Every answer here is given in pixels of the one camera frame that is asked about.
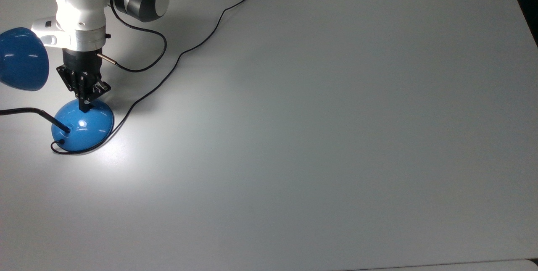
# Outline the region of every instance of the lamp arm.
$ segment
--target lamp arm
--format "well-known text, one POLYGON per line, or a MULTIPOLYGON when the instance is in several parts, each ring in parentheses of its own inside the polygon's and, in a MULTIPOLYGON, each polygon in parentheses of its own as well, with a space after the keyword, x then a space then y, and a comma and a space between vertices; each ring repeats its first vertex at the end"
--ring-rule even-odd
POLYGON ((19 114, 19 113, 36 113, 45 118, 47 121, 51 122, 55 126, 57 126, 59 129, 62 129, 65 133, 70 133, 71 129, 69 127, 62 124, 60 121, 56 120, 53 116, 46 113, 44 110, 38 109, 38 108, 14 108, 14 109, 7 109, 7 110, 0 110, 0 116, 8 116, 10 114, 19 114))

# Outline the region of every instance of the black cable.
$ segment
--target black cable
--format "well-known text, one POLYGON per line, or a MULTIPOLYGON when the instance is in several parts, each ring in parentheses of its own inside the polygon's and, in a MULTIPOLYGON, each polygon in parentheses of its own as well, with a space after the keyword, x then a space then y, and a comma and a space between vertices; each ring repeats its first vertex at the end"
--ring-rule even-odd
POLYGON ((14 109, 6 109, 6 110, 0 110, 0 116, 8 116, 10 114, 20 114, 20 113, 36 113, 42 116, 45 120, 51 122, 54 126, 58 127, 59 129, 62 129, 65 133, 71 132, 71 129, 69 127, 62 124, 62 122, 56 120, 53 116, 46 113, 44 110, 38 109, 38 108, 14 108, 14 109))
POLYGON ((116 17, 116 19, 118 19, 119 22, 122 22, 123 25, 131 28, 131 29, 134 29, 134 30, 139 30, 141 32, 149 32, 149 33, 152 33, 152 34, 155 34, 155 35, 158 35, 159 37, 161 37, 163 39, 163 42, 164 42, 164 47, 163 47, 163 51, 161 52, 161 54, 159 55, 159 57, 153 61, 153 63, 151 63, 149 66, 146 66, 142 69, 138 69, 138 70, 134 70, 134 69, 129 69, 129 68, 126 68, 125 66, 122 66, 121 64, 119 64, 118 62, 114 62, 113 64, 125 71, 128 71, 128 72, 143 72, 143 71, 146 71, 150 68, 152 68, 155 64, 157 64, 157 62, 159 62, 161 60, 161 58, 163 57, 163 55, 165 54, 166 52, 166 49, 167 49, 167 46, 168 46, 168 43, 166 41, 166 37, 161 34, 160 32, 156 32, 155 30, 151 30, 151 29, 147 29, 147 28, 141 28, 141 27, 136 27, 136 26, 132 26, 130 25, 129 23, 123 21, 119 16, 118 16, 118 13, 116 11, 116 8, 114 7, 114 0, 110 0, 110 8, 112 9, 112 12, 114 14, 114 16, 116 17))
POLYGON ((60 152, 56 149, 54 149, 53 145, 57 142, 53 142, 51 143, 50 145, 50 148, 52 149, 52 151, 54 151, 55 153, 57 154, 63 154, 63 155, 74 155, 74 154, 83 154, 83 153, 87 153, 87 152, 91 152, 92 150, 95 150, 97 149, 98 147, 100 147, 102 144, 106 143, 107 141, 109 141, 114 135, 115 133, 121 128, 121 126, 123 126, 123 124, 125 124, 125 122, 127 121, 127 118, 129 117, 129 114, 131 114, 132 110, 134 109, 134 107, 140 103, 141 101, 143 101, 146 97, 149 97, 152 93, 154 93, 157 89, 159 89, 164 83, 165 81, 171 76, 171 74, 173 74, 173 72, 176 70, 177 68, 177 65, 179 64, 179 60, 181 59, 181 57, 185 54, 185 53, 188 53, 190 51, 193 51, 194 49, 197 49, 198 47, 202 46, 204 43, 206 43, 210 38, 211 36, 213 36, 213 34, 215 33, 215 31, 217 31, 217 28, 219 27, 219 24, 221 23, 221 20, 222 20, 222 17, 224 16, 224 13, 226 13, 226 11, 229 11, 230 9, 236 7, 237 5, 240 5, 241 3, 245 2, 246 0, 241 0, 240 2, 226 8, 225 10, 222 11, 221 13, 221 16, 219 17, 219 20, 217 21, 217 24, 215 25, 215 28, 213 28, 213 31, 209 34, 209 36, 207 36, 202 42, 200 42, 198 45, 190 48, 190 49, 187 49, 186 51, 183 51, 182 53, 180 53, 179 57, 177 57, 177 60, 175 61, 175 64, 174 66, 172 67, 172 69, 170 70, 170 72, 163 78, 163 80, 156 86, 154 87, 154 89, 152 89, 151 91, 149 91, 148 93, 146 93, 145 95, 143 95, 140 99, 136 100, 132 105, 131 107, 129 108, 129 110, 127 110, 127 113, 125 114, 125 116, 123 116, 123 119, 118 123, 118 125, 112 130, 112 132, 110 133, 110 135, 108 137, 106 137, 105 139, 103 139, 101 142, 99 142, 98 144, 88 148, 88 149, 85 149, 85 150, 80 150, 80 151, 77 151, 77 152, 60 152))

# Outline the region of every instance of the lamp shade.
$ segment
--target lamp shade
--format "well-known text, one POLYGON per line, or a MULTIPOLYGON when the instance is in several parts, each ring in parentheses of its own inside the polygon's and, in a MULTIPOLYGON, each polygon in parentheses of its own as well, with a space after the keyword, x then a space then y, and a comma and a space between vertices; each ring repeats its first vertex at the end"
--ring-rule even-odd
POLYGON ((41 89, 47 79, 47 51, 38 36, 23 27, 0 34, 0 82, 35 91, 41 89))

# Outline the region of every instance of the blue lamp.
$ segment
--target blue lamp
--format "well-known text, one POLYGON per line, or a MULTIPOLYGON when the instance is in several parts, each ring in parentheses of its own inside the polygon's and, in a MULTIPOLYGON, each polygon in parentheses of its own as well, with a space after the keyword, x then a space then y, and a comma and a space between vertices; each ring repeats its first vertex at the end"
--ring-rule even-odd
MULTIPOLYGON (((28 28, 14 28, 0 34, 0 82, 29 91, 41 89, 48 79, 47 51, 28 28)), ((33 112, 46 118, 52 125, 52 136, 68 152, 83 152, 101 144, 114 124, 112 110, 99 100, 92 102, 87 112, 79 110, 78 100, 65 104, 52 117, 36 108, 2 110, 0 116, 33 112)))

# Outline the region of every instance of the power cord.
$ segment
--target power cord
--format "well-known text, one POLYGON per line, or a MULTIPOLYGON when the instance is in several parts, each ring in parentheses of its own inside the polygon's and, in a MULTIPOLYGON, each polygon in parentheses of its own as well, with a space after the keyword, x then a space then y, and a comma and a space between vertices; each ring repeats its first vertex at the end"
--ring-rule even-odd
POLYGON ((100 143, 88 148, 88 149, 85 149, 85 150, 79 150, 79 151, 75 151, 75 152, 61 152, 59 150, 56 150, 54 148, 54 144, 57 144, 57 143, 61 143, 61 139, 59 141, 54 141, 51 143, 50 145, 50 148, 52 149, 52 151, 54 151, 55 153, 57 154, 62 154, 62 155, 75 155, 75 154, 84 154, 84 153, 88 153, 88 152, 91 152, 95 149, 98 149, 101 145, 103 145, 104 143, 108 142, 115 134, 116 132, 121 128, 121 126, 123 126, 123 124, 125 124, 125 122, 127 121, 127 118, 129 117, 129 114, 131 114, 132 110, 134 109, 134 107, 140 103, 141 101, 143 101, 146 97, 149 97, 152 93, 154 93, 157 89, 159 89, 164 83, 165 81, 171 76, 171 74, 173 74, 173 72, 176 70, 177 68, 177 65, 179 64, 179 60, 181 59, 181 57, 185 54, 185 53, 188 53, 190 51, 193 51, 194 49, 197 49, 198 47, 202 46, 204 43, 206 43, 210 38, 211 36, 213 36, 213 34, 215 33, 215 31, 217 31, 217 28, 219 27, 220 23, 221 23, 221 20, 224 16, 224 14, 226 13, 226 11, 229 11, 230 9, 236 7, 237 5, 240 5, 242 3, 244 3, 245 1, 247 0, 241 0, 240 2, 226 8, 225 10, 222 11, 221 13, 221 16, 219 17, 219 20, 217 21, 217 24, 215 25, 215 28, 213 28, 213 31, 209 34, 209 36, 207 36, 202 42, 200 42, 198 45, 190 48, 190 49, 187 49, 185 51, 183 51, 182 53, 180 53, 179 57, 177 57, 177 60, 175 61, 175 64, 174 66, 172 67, 172 69, 170 70, 170 72, 164 77, 164 79, 156 86, 154 87, 154 89, 152 89, 151 91, 149 91, 148 93, 146 93, 145 95, 143 95, 140 99, 136 100, 132 105, 131 107, 129 108, 129 110, 127 111, 127 113, 125 114, 125 116, 123 117, 123 119, 118 123, 118 125, 112 130, 112 132, 110 133, 110 135, 108 137, 106 137, 105 139, 103 139, 100 143))
POLYGON ((122 22, 123 25, 125 25, 125 26, 127 26, 127 27, 129 27, 129 28, 131 28, 131 29, 134 29, 134 30, 139 30, 139 31, 141 31, 141 32, 149 32, 149 33, 151 33, 151 34, 155 34, 155 35, 158 35, 159 37, 161 37, 161 38, 163 39, 163 43, 164 43, 163 51, 161 52, 161 54, 159 55, 159 57, 158 57, 155 61, 153 61, 153 63, 151 63, 150 65, 148 65, 148 66, 146 66, 146 67, 144 67, 144 68, 142 68, 142 69, 138 69, 138 70, 136 70, 136 69, 129 69, 129 68, 126 68, 125 66, 119 64, 118 62, 116 62, 115 60, 113 60, 113 59, 111 59, 111 58, 109 58, 109 57, 107 57, 107 56, 104 56, 104 55, 101 54, 101 53, 98 53, 98 57, 100 57, 100 58, 102 58, 103 60, 106 60, 106 61, 112 63, 113 65, 115 65, 115 66, 117 66, 117 67, 119 67, 119 68, 121 68, 121 69, 123 69, 123 70, 125 70, 125 71, 128 71, 128 72, 143 72, 143 71, 146 71, 146 70, 152 68, 155 64, 157 64, 157 62, 159 62, 159 61, 161 60, 161 58, 163 57, 163 55, 164 55, 165 52, 166 52, 166 49, 167 49, 167 47, 168 47, 168 43, 167 43, 167 41, 166 41, 166 37, 165 37, 163 34, 161 34, 160 32, 157 32, 157 31, 155 31, 155 30, 147 29, 147 28, 141 28, 141 27, 137 27, 137 26, 132 26, 131 24, 129 24, 129 23, 123 21, 123 20, 119 17, 119 15, 118 15, 118 13, 117 13, 117 11, 116 11, 116 8, 114 7, 114 0, 110 0, 110 8, 112 9, 112 13, 113 13, 114 16, 116 17, 116 19, 118 19, 119 22, 122 22))

